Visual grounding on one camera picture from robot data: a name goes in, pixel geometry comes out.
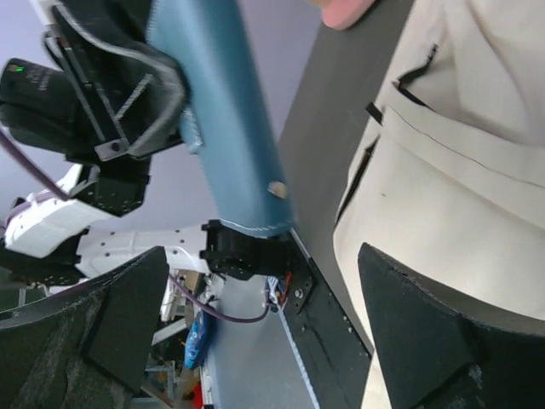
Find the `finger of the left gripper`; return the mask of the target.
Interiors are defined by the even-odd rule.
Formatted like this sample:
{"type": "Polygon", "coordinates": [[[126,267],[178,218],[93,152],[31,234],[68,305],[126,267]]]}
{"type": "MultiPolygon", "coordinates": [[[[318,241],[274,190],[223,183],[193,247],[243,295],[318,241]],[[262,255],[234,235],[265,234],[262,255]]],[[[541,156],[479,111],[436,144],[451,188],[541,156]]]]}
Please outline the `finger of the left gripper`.
{"type": "Polygon", "coordinates": [[[44,1],[42,11],[100,160],[145,158],[180,143],[186,80],[146,42],[152,2],[44,1]]]}

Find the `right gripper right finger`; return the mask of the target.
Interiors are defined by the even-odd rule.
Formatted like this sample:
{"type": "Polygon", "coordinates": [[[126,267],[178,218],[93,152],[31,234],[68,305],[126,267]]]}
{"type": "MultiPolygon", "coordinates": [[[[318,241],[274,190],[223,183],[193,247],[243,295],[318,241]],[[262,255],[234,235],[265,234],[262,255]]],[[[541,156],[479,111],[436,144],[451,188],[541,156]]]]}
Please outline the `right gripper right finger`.
{"type": "Polygon", "coordinates": [[[544,323],[430,279],[368,244],[359,274],[394,408],[542,408],[544,323]]]}

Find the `blue wallet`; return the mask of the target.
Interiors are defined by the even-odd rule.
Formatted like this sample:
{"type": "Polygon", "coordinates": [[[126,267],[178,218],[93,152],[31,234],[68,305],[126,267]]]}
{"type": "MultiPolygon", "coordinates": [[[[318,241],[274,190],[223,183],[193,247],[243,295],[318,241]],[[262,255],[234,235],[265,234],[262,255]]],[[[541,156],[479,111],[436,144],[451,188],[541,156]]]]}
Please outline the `blue wallet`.
{"type": "Polygon", "coordinates": [[[235,1],[155,1],[146,41],[174,58],[189,102],[179,125],[221,223],[257,238],[295,224],[244,21],[235,1]]]}

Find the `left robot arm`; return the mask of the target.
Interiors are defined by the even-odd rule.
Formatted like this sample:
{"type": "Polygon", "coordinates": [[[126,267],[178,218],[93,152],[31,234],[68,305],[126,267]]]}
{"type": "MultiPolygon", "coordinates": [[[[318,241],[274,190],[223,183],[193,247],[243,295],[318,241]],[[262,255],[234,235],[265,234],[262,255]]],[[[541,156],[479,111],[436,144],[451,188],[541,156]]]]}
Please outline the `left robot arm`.
{"type": "Polygon", "coordinates": [[[36,1],[56,68],[1,73],[1,142],[42,184],[1,227],[14,280],[74,285],[148,249],[174,270],[266,278],[265,308],[313,286],[234,1],[36,1]],[[138,209],[152,156],[198,156],[218,217],[163,232],[94,224],[138,209]]]}

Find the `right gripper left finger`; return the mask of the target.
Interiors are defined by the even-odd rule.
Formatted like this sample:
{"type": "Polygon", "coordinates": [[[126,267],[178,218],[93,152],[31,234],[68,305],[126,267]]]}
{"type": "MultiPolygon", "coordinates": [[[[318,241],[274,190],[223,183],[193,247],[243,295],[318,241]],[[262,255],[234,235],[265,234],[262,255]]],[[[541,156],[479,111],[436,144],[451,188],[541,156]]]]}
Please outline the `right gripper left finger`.
{"type": "Polygon", "coordinates": [[[169,277],[156,246],[82,284],[1,313],[3,408],[128,408],[169,277]]]}

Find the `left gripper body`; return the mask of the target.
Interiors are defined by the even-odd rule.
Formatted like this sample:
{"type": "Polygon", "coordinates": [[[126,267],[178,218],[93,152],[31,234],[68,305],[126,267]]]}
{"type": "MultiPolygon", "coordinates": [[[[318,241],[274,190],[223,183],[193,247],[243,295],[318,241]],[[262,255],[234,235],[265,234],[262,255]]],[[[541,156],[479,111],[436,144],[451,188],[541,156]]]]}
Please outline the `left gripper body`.
{"type": "Polygon", "coordinates": [[[80,169],[72,199],[114,216],[138,209],[150,180],[150,159],[103,162],[100,140],[64,72],[27,60],[8,60],[1,74],[1,123],[18,142],[61,153],[80,169]]]}

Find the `cream canvas backpack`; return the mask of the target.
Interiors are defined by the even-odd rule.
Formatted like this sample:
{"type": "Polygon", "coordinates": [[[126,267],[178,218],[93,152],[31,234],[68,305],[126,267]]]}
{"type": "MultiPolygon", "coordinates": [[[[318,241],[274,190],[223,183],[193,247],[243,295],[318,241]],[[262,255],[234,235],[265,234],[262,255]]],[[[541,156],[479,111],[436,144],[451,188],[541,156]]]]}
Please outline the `cream canvas backpack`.
{"type": "Polygon", "coordinates": [[[368,244],[544,323],[544,4],[417,1],[349,168],[334,252],[392,407],[359,274],[368,244]]]}

